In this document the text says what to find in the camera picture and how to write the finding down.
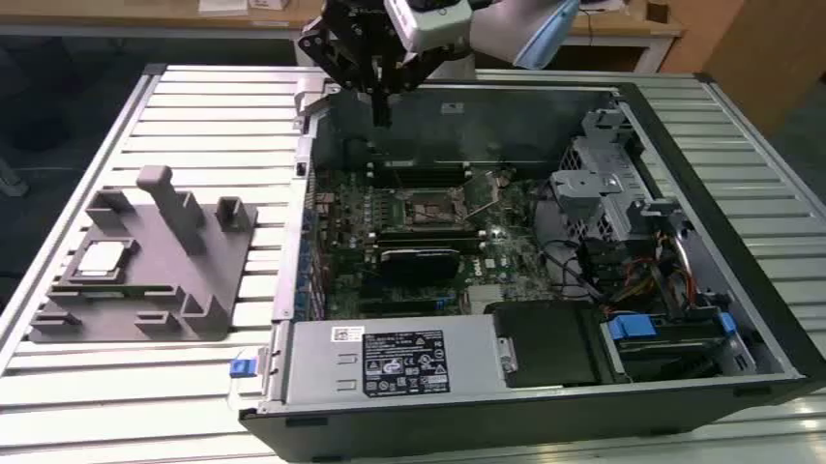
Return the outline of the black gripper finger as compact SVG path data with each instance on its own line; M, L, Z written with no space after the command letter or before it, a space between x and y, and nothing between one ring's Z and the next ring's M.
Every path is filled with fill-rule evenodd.
M363 101L369 103L373 125L380 127L380 87L373 61L367 66L360 66L352 58L344 56L343 47L337 44L324 19L315 19L304 27L297 44L299 49L339 86L353 91Z
M391 125L389 97L412 91L427 76L447 61L447 47L440 46L414 53L393 46L380 58L380 125Z

